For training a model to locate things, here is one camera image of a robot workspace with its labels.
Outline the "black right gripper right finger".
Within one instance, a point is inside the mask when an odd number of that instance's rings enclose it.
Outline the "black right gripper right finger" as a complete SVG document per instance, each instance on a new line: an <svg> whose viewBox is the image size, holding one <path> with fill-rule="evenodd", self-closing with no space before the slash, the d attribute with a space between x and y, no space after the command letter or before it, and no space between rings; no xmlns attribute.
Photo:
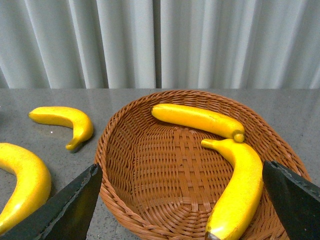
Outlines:
<svg viewBox="0 0 320 240"><path fill-rule="evenodd" d="M320 188L277 161L265 161L262 178L291 240L320 238Z"/></svg>

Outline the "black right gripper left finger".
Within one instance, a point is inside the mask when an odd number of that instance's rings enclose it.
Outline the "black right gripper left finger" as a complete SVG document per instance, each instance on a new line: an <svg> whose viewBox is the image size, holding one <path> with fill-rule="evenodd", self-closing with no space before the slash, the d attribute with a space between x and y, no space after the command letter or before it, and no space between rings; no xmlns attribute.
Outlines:
<svg viewBox="0 0 320 240"><path fill-rule="evenodd" d="M103 172L93 164L43 206L4 233L2 240L85 240Z"/></svg>

